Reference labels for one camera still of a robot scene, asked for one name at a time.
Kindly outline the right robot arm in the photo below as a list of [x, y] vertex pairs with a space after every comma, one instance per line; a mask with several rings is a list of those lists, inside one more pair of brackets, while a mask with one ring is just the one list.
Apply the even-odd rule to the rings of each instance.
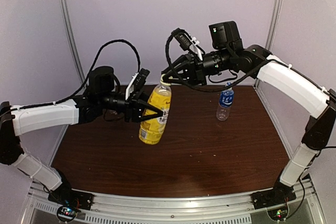
[[[282, 62], [267, 49], [252, 45], [244, 47], [234, 21], [209, 26], [213, 51], [206, 53], [187, 31], [171, 32], [165, 54], [168, 67], [163, 80], [205, 92], [206, 78], [226, 70], [242, 72], [278, 89], [310, 115], [301, 143], [284, 167], [272, 189], [262, 195], [279, 204], [292, 193], [294, 184], [309, 165], [327, 147], [335, 124], [335, 91], [317, 85], [291, 65]], [[170, 44], [176, 40], [185, 54], [172, 61]]]

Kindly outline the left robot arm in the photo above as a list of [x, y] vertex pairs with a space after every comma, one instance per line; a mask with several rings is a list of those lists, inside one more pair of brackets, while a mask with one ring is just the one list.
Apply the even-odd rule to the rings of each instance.
[[82, 95], [74, 95], [63, 102], [11, 106], [1, 103], [1, 164], [17, 167], [29, 177], [38, 180], [64, 205], [71, 205], [75, 192], [65, 176], [46, 166], [38, 158], [27, 154], [20, 145], [20, 136], [35, 130], [59, 125], [86, 124], [111, 110], [124, 115], [126, 122], [156, 119], [163, 111], [148, 103], [143, 87], [149, 71], [137, 72], [125, 92], [120, 91], [114, 69], [97, 67], [89, 73], [89, 85]]

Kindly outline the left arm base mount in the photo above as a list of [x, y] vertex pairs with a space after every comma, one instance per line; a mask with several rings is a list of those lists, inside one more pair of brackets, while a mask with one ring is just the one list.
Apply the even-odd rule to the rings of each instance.
[[48, 191], [48, 200], [73, 209], [90, 210], [93, 194], [74, 190], [70, 184], [62, 183], [55, 190]]

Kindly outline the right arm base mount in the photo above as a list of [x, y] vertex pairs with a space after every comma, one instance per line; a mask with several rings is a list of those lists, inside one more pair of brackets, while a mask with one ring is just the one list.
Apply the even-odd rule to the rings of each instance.
[[257, 191], [251, 195], [255, 210], [285, 204], [296, 198], [297, 196], [293, 187], [289, 187], [280, 182], [275, 182], [272, 189]]

